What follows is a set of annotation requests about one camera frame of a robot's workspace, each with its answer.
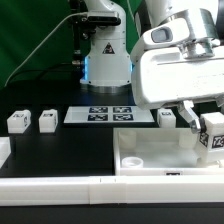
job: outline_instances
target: green wall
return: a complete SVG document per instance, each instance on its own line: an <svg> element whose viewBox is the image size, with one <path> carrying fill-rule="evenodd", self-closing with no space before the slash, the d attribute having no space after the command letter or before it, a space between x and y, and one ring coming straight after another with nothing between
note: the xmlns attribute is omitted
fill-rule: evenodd
<svg viewBox="0 0 224 224"><path fill-rule="evenodd" d="M130 0L134 11L141 0ZM127 12L127 50L130 52L137 33L128 12L126 0L114 0ZM31 51L67 15L67 0L1 0L0 1L0 88L7 77ZM72 30L67 23L22 68L44 69L60 62L70 62L73 53ZM20 78L33 78L35 73Z"/></svg>

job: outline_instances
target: white robot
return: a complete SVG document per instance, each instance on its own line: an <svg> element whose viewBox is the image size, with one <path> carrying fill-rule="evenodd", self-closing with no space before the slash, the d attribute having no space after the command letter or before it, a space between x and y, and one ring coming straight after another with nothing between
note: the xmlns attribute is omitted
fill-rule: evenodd
<svg viewBox="0 0 224 224"><path fill-rule="evenodd" d="M199 118L192 107L209 101L224 104L224 46L220 46L224 1L143 2L148 22L141 21L142 11L136 13L142 36L131 53L136 104L142 109L177 106L192 132L199 133L196 151L202 160L223 159L224 116L212 113ZM144 32L143 23L150 29Z"/></svg>
<svg viewBox="0 0 224 224"><path fill-rule="evenodd" d="M132 64L126 51L126 14L109 0L85 0L88 16L83 23L96 25L91 51L85 58L81 84L100 93L117 93L131 83Z"/></svg>

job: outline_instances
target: black tabletop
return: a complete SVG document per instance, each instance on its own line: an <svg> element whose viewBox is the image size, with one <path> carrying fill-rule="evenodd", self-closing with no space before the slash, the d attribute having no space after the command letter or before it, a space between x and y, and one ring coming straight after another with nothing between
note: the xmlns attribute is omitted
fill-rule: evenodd
<svg viewBox="0 0 224 224"><path fill-rule="evenodd" d="M113 175L113 128L120 124L71 126L63 121L69 106L134 105L131 90L111 95L87 92L64 80L12 83L0 91L0 136L10 136L12 150L0 169L0 177ZM31 125L24 134L8 134L7 118L25 109L32 114ZM53 134L41 134L38 119L42 111L48 109L58 111L58 126Z"/></svg>

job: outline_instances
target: black label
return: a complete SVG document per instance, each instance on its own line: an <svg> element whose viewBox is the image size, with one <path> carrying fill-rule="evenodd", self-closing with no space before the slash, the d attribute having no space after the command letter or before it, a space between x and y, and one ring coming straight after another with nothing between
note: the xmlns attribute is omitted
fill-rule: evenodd
<svg viewBox="0 0 224 224"><path fill-rule="evenodd" d="M108 43L107 46L105 47L103 54L115 54L110 43Z"/></svg>
<svg viewBox="0 0 224 224"><path fill-rule="evenodd" d="M133 115L132 114L115 114L113 116L114 121L133 121Z"/></svg>
<svg viewBox="0 0 224 224"><path fill-rule="evenodd" d="M208 146L209 135L207 133L201 133L199 141L205 146Z"/></svg>
<svg viewBox="0 0 224 224"><path fill-rule="evenodd" d="M131 107L114 107L114 113L132 113Z"/></svg>
<svg viewBox="0 0 224 224"><path fill-rule="evenodd" d="M108 107L90 107L90 114L108 113Z"/></svg>
<svg viewBox="0 0 224 224"><path fill-rule="evenodd" d="M162 112L163 116L171 116L172 114L170 112Z"/></svg>
<svg viewBox="0 0 224 224"><path fill-rule="evenodd" d="M212 148L217 149L222 147L224 147L224 135L214 136L212 142Z"/></svg>
<svg viewBox="0 0 224 224"><path fill-rule="evenodd" d="M53 114L44 114L43 117L53 117Z"/></svg>
<svg viewBox="0 0 224 224"><path fill-rule="evenodd" d="M88 121L108 121L107 114L93 114L88 116Z"/></svg>

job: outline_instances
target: white cube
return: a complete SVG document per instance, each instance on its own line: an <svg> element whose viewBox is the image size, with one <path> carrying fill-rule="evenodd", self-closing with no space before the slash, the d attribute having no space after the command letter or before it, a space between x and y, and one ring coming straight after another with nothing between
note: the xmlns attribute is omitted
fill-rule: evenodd
<svg viewBox="0 0 224 224"><path fill-rule="evenodd" d="M161 128L175 128L176 117L170 109L161 108L157 111L157 123Z"/></svg>
<svg viewBox="0 0 224 224"><path fill-rule="evenodd" d="M224 115L209 113L201 115L207 127L206 133L200 133L195 151L204 162L224 159Z"/></svg>
<svg viewBox="0 0 224 224"><path fill-rule="evenodd" d="M57 110L44 110L39 118L40 133L53 133L58 124Z"/></svg>
<svg viewBox="0 0 224 224"><path fill-rule="evenodd" d="M16 111L7 119L8 132L22 134L31 123L31 113L29 110Z"/></svg>

